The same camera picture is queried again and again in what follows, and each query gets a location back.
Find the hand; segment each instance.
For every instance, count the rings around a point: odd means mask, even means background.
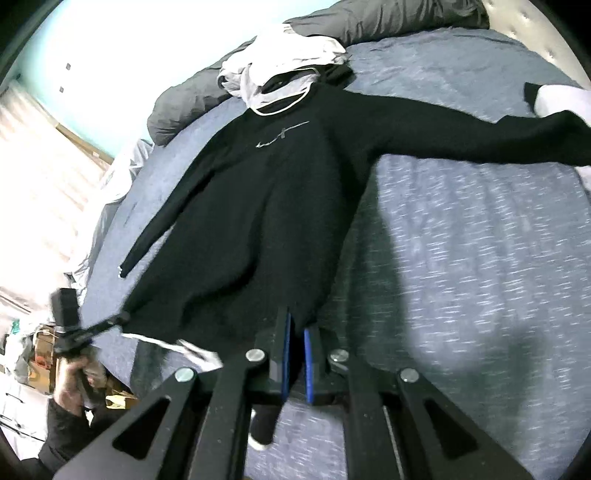
[[[88,365],[88,357],[80,356],[75,359],[63,359],[60,362],[59,377],[53,391],[53,400],[64,410],[82,416],[84,399],[78,390],[76,372]]]

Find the person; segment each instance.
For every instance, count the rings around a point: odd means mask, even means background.
[[[92,410],[93,418],[88,422],[77,372],[88,368],[91,362],[87,356],[80,356],[64,360],[60,365],[53,397],[47,404],[47,439],[38,458],[21,461],[21,466],[32,480],[53,478],[63,465],[126,412],[108,409],[103,404]],[[95,387],[95,377],[87,378],[90,386]]]

